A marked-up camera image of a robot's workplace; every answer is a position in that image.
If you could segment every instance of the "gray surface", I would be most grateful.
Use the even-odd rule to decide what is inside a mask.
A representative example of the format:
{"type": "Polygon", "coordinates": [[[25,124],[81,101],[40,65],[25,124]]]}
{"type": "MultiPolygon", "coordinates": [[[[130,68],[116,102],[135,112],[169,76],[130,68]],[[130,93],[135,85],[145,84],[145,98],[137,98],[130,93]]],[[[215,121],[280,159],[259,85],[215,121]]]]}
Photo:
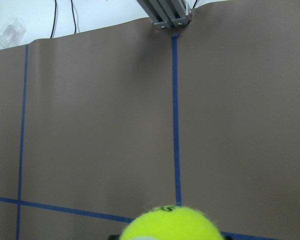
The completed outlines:
{"type": "Polygon", "coordinates": [[[174,203],[170,37],[142,22],[30,45],[23,200],[127,217],[174,203]]]}
{"type": "Polygon", "coordinates": [[[0,240],[16,239],[16,219],[16,205],[0,202],[0,240]]]}
{"type": "Polygon", "coordinates": [[[0,51],[0,197],[17,198],[25,47],[0,51]]]}
{"type": "Polygon", "coordinates": [[[21,240],[107,240],[124,224],[94,217],[21,207],[21,240]]]}
{"type": "MultiPolygon", "coordinates": [[[[31,43],[21,199],[131,218],[175,202],[176,32],[183,203],[225,232],[300,240],[300,0],[216,2],[186,28],[140,19],[31,43]]],[[[17,80],[0,85],[0,107],[17,116],[0,115],[0,132],[16,129],[0,196],[15,199],[25,48],[0,51],[0,65],[10,50],[16,63],[0,79],[17,80]]],[[[3,222],[15,231],[15,216],[3,222]]],[[[122,228],[21,208],[21,239],[104,239],[122,228]]]]}
{"type": "Polygon", "coordinates": [[[179,57],[183,203],[300,240],[300,1],[200,7],[179,57]]]}

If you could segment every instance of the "black cable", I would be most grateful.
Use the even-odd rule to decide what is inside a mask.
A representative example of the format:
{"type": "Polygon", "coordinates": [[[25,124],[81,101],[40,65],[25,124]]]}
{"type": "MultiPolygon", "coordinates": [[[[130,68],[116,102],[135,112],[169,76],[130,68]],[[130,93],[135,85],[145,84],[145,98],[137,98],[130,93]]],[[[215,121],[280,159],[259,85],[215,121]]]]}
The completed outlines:
{"type": "Polygon", "coordinates": [[[53,18],[53,26],[52,26],[51,36],[50,36],[51,39],[52,39],[52,35],[54,34],[54,30],[55,30],[56,14],[57,14],[57,0],[54,0],[54,18],[53,18]]]}
{"type": "Polygon", "coordinates": [[[197,2],[198,2],[198,0],[195,0],[195,2],[194,2],[194,4],[193,4],[193,8],[192,8],[192,9],[194,9],[194,8],[196,7],[196,5],[197,5],[197,2]]]}
{"type": "Polygon", "coordinates": [[[76,25],[76,19],[75,19],[75,13],[74,13],[74,3],[71,0],[71,8],[72,8],[72,16],[73,16],[73,22],[74,22],[74,34],[77,32],[77,25],[76,25]]]}

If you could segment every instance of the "metal bracket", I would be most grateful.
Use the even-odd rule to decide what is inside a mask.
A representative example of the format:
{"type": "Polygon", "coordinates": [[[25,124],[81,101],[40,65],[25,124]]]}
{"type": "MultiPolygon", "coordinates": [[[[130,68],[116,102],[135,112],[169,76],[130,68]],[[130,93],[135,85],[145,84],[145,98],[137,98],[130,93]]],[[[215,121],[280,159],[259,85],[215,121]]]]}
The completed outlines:
{"type": "Polygon", "coordinates": [[[157,29],[182,27],[191,21],[186,0],[137,0],[157,29]]]}

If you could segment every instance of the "black object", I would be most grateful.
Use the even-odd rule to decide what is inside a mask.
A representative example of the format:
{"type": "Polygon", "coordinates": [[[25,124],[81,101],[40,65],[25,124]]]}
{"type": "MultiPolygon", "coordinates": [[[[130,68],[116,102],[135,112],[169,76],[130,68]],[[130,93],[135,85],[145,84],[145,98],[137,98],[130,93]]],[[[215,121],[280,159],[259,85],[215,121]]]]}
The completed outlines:
{"type": "Polygon", "coordinates": [[[57,13],[57,0],[54,0],[54,18],[53,18],[53,26],[52,26],[51,36],[50,36],[51,39],[55,30],[56,13],[57,13]]]}
{"type": "Polygon", "coordinates": [[[75,13],[74,13],[74,3],[71,0],[71,9],[72,9],[72,16],[73,16],[73,23],[74,23],[74,34],[77,33],[77,25],[76,25],[76,19],[75,19],[75,13]]]}
{"type": "Polygon", "coordinates": [[[198,0],[195,0],[195,2],[194,2],[194,4],[193,4],[193,7],[192,7],[192,9],[194,9],[194,8],[196,7],[196,5],[197,5],[197,2],[198,2],[198,0]]]}
{"type": "MultiPolygon", "coordinates": [[[[108,240],[119,240],[120,235],[110,235],[108,240]]],[[[224,240],[234,240],[231,236],[223,236],[224,240]]]]}
{"type": "Polygon", "coordinates": [[[119,238],[120,238],[120,235],[110,235],[110,236],[108,236],[108,240],[119,240],[119,238]]]}
{"type": "Polygon", "coordinates": [[[234,240],[231,236],[223,236],[224,240],[234,240]]]}

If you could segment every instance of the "tennis ball logo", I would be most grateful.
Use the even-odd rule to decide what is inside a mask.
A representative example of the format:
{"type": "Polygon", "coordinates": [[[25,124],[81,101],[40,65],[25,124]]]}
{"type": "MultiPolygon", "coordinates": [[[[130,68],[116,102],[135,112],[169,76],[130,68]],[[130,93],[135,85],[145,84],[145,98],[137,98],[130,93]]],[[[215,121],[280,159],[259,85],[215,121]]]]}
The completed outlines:
{"type": "Polygon", "coordinates": [[[172,212],[173,210],[176,209],[176,206],[171,206],[171,205],[167,205],[167,206],[158,206],[155,207],[151,210],[151,212],[155,212],[155,211],[164,211],[164,212],[172,212]]]}
{"type": "Polygon", "coordinates": [[[201,211],[166,205],[137,217],[120,240],[224,240],[201,211]]]}

